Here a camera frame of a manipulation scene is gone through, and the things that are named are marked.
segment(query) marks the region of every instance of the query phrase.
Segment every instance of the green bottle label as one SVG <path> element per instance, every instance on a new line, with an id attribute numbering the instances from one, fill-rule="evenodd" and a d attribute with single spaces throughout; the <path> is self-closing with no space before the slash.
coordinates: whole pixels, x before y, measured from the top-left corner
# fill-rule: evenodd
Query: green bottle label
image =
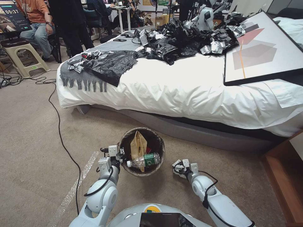
<path id="1" fill-rule="evenodd" d="M 155 164 L 154 155 L 153 154 L 144 155 L 144 162 L 146 167 L 154 165 Z"/>

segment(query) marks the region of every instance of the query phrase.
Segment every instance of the phone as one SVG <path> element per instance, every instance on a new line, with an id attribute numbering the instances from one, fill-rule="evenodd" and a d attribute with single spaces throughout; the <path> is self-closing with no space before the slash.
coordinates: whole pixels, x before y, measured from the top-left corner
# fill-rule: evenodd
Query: phone
<path id="1" fill-rule="evenodd" d="M 114 41 L 118 41 L 118 42 L 125 42 L 126 39 L 114 39 Z"/>

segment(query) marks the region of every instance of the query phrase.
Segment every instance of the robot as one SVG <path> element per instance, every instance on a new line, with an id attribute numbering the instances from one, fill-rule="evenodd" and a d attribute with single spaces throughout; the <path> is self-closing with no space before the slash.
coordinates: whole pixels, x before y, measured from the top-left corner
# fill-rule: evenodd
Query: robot
<path id="1" fill-rule="evenodd" d="M 190 22 L 194 23 L 200 31 L 212 31 L 214 28 L 214 13 L 227 10 L 230 6 L 231 3 L 227 0 L 207 0 L 206 4 L 199 7 L 198 15 Z"/>
<path id="2" fill-rule="evenodd" d="M 109 146 L 108 157 L 98 161 L 99 180 L 89 188 L 86 194 L 87 200 L 70 227 L 209 227 L 179 209 L 149 203 L 124 209 L 106 224 L 118 198 L 116 185 L 123 153 L 123 150 L 118 151 L 117 145 Z M 230 198 L 214 186 L 217 180 L 213 183 L 207 176 L 200 175 L 203 171 L 199 171 L 197 163 L 189 163 L 188 159 L 184 159 L 176 161 L 172 166 L 175 174 L 189 181 L 193 192 L 202 201 L 202 205 L 207 209 L 216 226 L 255 226 Z M 96 213 L 97 217 L 94 218 L 92 212 Z"/>

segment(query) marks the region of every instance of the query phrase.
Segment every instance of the beige carpet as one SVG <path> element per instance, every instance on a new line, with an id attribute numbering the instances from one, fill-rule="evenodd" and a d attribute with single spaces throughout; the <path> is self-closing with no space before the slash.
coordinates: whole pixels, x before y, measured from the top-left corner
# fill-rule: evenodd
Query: beige carpet
<path id="1" fill-rule="evenodd" d="M 54 62 L 49 65 L 54 70 L 58 67 Z M 45 75 L 55 78 L 56 72 Z M 52 84 L 36 85 L 33 81 L 0 90 L 0 226 L 68 226 L 76 217 L 75 198 L 65 212 L 55 215 L 77 180 L 78 170 L 59 139 L 58 118 L 48 102 L 53 90 Z M 100 147 L 116 144 L 124 132 L 143 126 L 111 111 L 92 108 L 81 115 L 74 108 L 61 109 L 56 93 L 51 100 L 60 113 L 63 141 L 81 168 Z M 257 226 L 284 226 L 280 206 L 257 156 L 159 135 L 166 148 L 162 167 L 146 178 L 134 177 L 122 168 L 119 198 L 110 218 L 136 204 L 161 202 L 214 225 L 189 183 L 172 173 L 173 162 L 189 158 L 217 177 L 219 190 Z M 80 208 L 85 202 L 83 194 L 98 179 L 96 167 L 97 161 L 79 188 Z"/>

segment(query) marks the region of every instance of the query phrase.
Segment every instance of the gray bed base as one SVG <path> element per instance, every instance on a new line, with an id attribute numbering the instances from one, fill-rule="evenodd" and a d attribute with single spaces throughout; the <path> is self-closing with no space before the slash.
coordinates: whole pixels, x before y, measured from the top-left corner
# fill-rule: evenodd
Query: gray bed base
<path id="1" fill-rule="evenodd" d="M 262 154 L 275 145 L 268 140 L 202 128 L 133 110 L 116 110 L 97 104 L 92 106 L 124 114 L 166 135 L 223 150 Z M 76 106 L 81 114 L 86 114 L 90 107 L 90 105 Z"/>

